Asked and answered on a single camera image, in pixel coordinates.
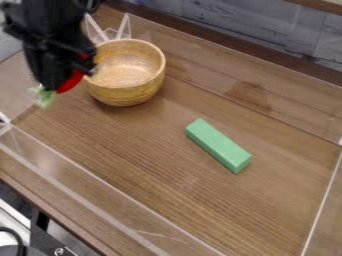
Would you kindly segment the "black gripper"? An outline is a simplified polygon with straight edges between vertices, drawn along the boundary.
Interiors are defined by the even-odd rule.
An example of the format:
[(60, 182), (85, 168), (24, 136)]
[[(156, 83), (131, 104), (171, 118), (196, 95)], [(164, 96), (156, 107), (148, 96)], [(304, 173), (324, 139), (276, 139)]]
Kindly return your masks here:
[[(92, 76), (97, 49), (81, 29), (96, 0), (4, 0), (4, 32), (22, 43), (34, 80), (56, 90), (72, 72)], [(58, 58), (66, 57), (66, 63)]]

